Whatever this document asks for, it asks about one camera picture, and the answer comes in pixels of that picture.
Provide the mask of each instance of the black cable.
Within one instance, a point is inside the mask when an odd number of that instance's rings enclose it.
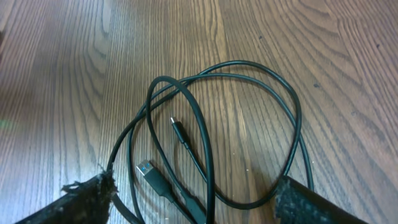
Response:
[[[213,70],[216,70],[218,68],[221,67],[225,67],[225,66],[231,66],[231,65],[249,65],[252,67],[256,67],[266,73],[268,73],[272,78],[276,79],[291,95],[291,97],[293,98],[293,101],[295,103],[295,110],[296,110],[296,117],[294,118],[293,114],[291,113],[291,111],[288,109],[287,105],[284,103],[284,101],[282,100],[282,98],[269,86],[267,86],[266,84],[264,84],[263,82],[256,80],[255,78],[251,78],[251,77],[247,77],[244,75],[237,75],[237,74],[229,74],[229,73],[210,73]],[[252,203],[237,203],[234,202],[228,198],[226,198],[224,195],[221,194],[221,192],[215,187],[215,180],[214,180],[214,170],[213,170],[213,159],[212,159],[212,155],[211,155],[211,146],[210,146],[210,140],[208,138],[208,133],[206,130],[206,124],[204,122],[203,119],[203,115],[201,114],[201,111],[199,109],[199,106],[197,105],[196,100],[194,99],[194,97],[192,96],[192,94],[187,90],[186,86],[192,84],[195,80],[201,79],[201,78],[210,78],[210,77],[228,77],[228,78],[237,78],[240,80],[246,80],[249,81],[251,83],[255,83],[257,85],[260,85],[261,87],[263,87],[265,90],[267,90],[278,102],[278,104],[281,105],[282,109],[286,112],[287,116],[290,119],[290,122],[293,124],[294,126],[294,130],[295,130],[295,134],[294,134],[294,140],[292,142],[292,145],[290,147],[290,151],[289,151],[289,155],[287,157],[287,160],[282,168],[282,172],[280,174],[280,176],[282,175],[287,175],[290,166],[292,165],[292,161],[294,158],[294,154],[295,151],[297,149],[297,145],[298,143],[300,143],[301,149],[302,149],[302,153],[303,153],[303,159],[304,159],[304,164],[305,164],[305,169],[306,169],[306,174],[307,174],[307,185],[308,188],[310,190],[313,190],[313,179],[312,179],[312,172],[311,172],[311,167],[310,167],[310,160],[309,160],[309,156],[308,156],[308,152],[307,152],[307,148],[305,147],[304,144],[304,140],[300,134],[300,130],[301,130],[301,124],[302,124],[302,111],[301,111],[301,105],[300,105],[300,101],[299,98],[296,94],[296,92],[294,91],[294,89],[282,78],[280,77],[278,74],[276,74],[275,72],[273,72],[272,70],[270,70],[269,68],[255,63],[255,62],[248,62],[248,61],[242,61],[242,60],[237,60],[237,61],[230,61],[230,62],[223,62],[223,63],[219,63],[217,65],[214,65],[210,68],[207,68],[206,70],[202,71],[201,73],[199,73],[198,75],[192,76],[192,77],[187,77],[187,78],[183,78],[179,81],[174,80],[173,78],[170,77],[158,77],[156,78],[152,83],[151,86],[149,88],[148,94],[147,94],[147,101],[146,104],[143,105],[141,107],[141,109],[139,110],[137,116],[133,119],[133,121],[131,121],[128,126],[124,129],[124,131],[121,133],[120,137],[118,138],[118,140],[116,141],[116,144],[113,147],[111,156],[109,158],[109,162],[108,162],[108,166],[107,166],[107,170],[112,170],[113,168],[113,162],[116,159],[116,154],[118,153],[118,150],[120,148],[120,145],[123,141],[123,139],[126,137],[127,133],[129,133],[129,137],[128,137],[128,141],[129,143],[127,144],[127,166],[129,169],[129,181],[130,181],[130,188],[131,188],[131,194],[132,194],[132,200],[133,200],[133,206],[134,209],[136,211],[136,214],[139,218],[137,218],[134,214],[132,214],[129,210],[126,209],[126,207],[121,203],[119,197],[117,195],[114,196],[114,204],[115,207],[121,212],[121,214],[131,223],[143,223],[143,219],[141,216],[141,213],[139,211],[139,207],[137,204],[137,198],[135,195],[135,188],[134,188],[134,168],[132,165],[132,147],[131,147],[131,139],[132,139],[132,134],[134,131],[134,128],[137,124],[137,122],[139,120],[141,120],[143,117],[146,116],[147,118],[147,122],[148,125],[150,127],[150,132],[152,135],[152,138],[155,141],[155,145],[158,148],[158,151],[160,152],[160,155],[164,161],[164,164],[167,168],[167,171],[169,172],[172,180],[176,183],[176,185],[180,185],[179,181],[177,180],[177,178],[175,177],[175,174],[173,173],[170,164],[168,163],[162,148],[159,144],[159,141],[157,140],[157,136],[154,132],[153,129],[153,124],[152,121],[150,120],[150,113],[146,113],[146,108],[149,109],[149,111],[152,111],[153,109],[155,109],[156,107],[158,107],[159,105],[161,105],[162,103],[164,103],[167,100],[170,100],[171,98],[173,98],[177,93],[179,93],[180,91],[187,97],[187,100],[189,101],[189,103],[191,104],[192,108],[193,108],[193,112],[195,113],[195,116],[197,118],[198,121],[198,125],[200,127],[200,131],[201,131],[201,136],[202,136],[202,142],[205,148],[205,155],[206,155],[206,169],[209,171],[207,174],[203,171],[203,168],[201,167],[200,163],[198,162],[197,158],[195,157],[195,155],[192,156],[192,159],[194,160],[195,165],[198,167],[202,177],[204,178],[205,181],[207,181],[207,187],[208,187],[208,199],[207,199],[207,218],[206,218],[206,222],[207,223],[213,223],[214,222],[214,202],[215,202],[215,195],[217,195],[217,197],[224,202],[225,204],[234,207],[234,208],[238,208],[238,209],[252,209],[252,208],[256,208],[259,207],[261,205],[264,205],[266,202],[268,202],[274,195],[275,192],[277,190],[277,181],[274,183],[274,185],[272,186],[270,192],[268,194],[266,194],[265,196],[263,196],[261,199],[259,199],[256,202],[252,202]],[[170,82],[171,84],[163,87],[162,89],[160,89],[159,91],[155,92],[152,95],[153,89],[155,88],[156,84],[158,82],[161,81],[167,81]],[[157,97],[158,95],[160,95],[161,93],[163,93],[165,90],[168,90],[169,88],[175,86],[177,89],[170,92],[168,95],[166,95],[165,97],[161,98],[160,100],[156,101],[153,105],[150,105],[150,101],[153,100],[155,97]]]
[[[191,216],[185,211],[185,209],[182,207],[180,202],[177,201],[177,199],[174,201],[173,204],[190,223],[195,223],[195,221],[192,220]]]

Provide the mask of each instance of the cable plug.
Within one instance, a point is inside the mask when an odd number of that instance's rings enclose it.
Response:
[[[181,121],[177,120],[176,118],[170,118],[170,120],[172,121],[172,126],[175,133],[177,134],[178,140],[180,140],[181,144],[183,145],[188,144],[189,137]]]
[[[174,203],[175,195],[172,192],[172,186],[158,169],[153,167],[147,160],[138,164],[137,169],[159,196],[165,197],[171,203]]]

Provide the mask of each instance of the wooden floor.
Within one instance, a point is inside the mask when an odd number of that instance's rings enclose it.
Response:
[[[303,107],[318,194],[369,223],[398,222],[398,3],[395,0],[0,0],[0,223],[28,216],[88,180],[159,75],[194,75],[243,59],[281,74]],[[270,84],[245,67],[226,72]],[[257,86],[230,79],[190,87],[205,115],[216,183],[230,198],[264,195],[284,164],[293,129]],[[203,158],[182,96],[154,112],[167,157],[202,202],[205,183],[178,144],[182,120]],[[132,208],[126,145],[115,163],[120,197]],[[134,162],[164,171],[146,123]],[[305,183],[301,152],[290,176]],[[138,177],[147,223],[186,223]],[[217,223],[277,223],[271,204],[242,211],[216,201]],[[115,208],[110,223],[125,223]]]

